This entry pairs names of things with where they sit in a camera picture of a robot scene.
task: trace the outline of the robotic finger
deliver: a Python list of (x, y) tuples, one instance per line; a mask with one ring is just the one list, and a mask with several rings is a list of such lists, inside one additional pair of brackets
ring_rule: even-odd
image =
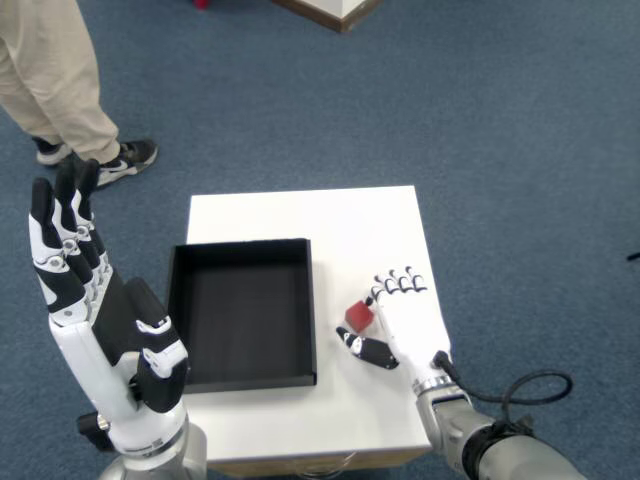
[(33, 266), (40, 281), (49, 315), (58, 325), (87, 320), (87, 292), (69, 267), (64, 246), (53, 224), (53, 190), (44, 178), (33, 182), (29, 239)]

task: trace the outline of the shoe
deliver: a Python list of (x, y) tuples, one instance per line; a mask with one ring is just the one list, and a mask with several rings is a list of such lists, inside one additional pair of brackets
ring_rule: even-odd
[(104, 187), (127, 175), (137, 175), (151, 165), (158, 155), (152, 140), (137, 140), (120, 144), (120, 153), (109, 163), (100, 165), (98, 187)]
[(32, 137), (32, 139), (38, 146), (36, 160), (40, 165), (53, 167), (71, 154), (71, 147), (66, 143), (51, 145), (49, 142), (39, 137)]

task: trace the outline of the white table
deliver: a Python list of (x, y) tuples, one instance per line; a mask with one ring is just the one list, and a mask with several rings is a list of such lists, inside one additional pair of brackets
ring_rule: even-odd
[[(435, 289), (414, 188), (191, 198), (187, 243), (300, 237), (311, 240), (318, 384), (186, 395), (191, 421), (207, 435), (209, 466), (234, 475), (284, 473), (315, 458), (337, 468), (357, 452), (350, 466), (360, 468), (428, 451), (404, 367), (362, 362), (335, 333), (377, 272), (412, 265)], [(379, 336), (378, 329), (366, 334)]]

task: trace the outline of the black tray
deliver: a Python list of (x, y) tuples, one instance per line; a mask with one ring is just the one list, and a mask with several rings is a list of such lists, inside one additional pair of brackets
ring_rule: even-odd
[(185, 393), (316, 384), (309, 240), (176, 246), (167, 298)]

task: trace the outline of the red block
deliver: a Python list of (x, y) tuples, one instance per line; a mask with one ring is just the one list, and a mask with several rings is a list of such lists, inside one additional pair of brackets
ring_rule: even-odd
[(367, 328), (373, 321), (373, 312), (361, 300), (347, 309), (345, 320), (357, 333)]

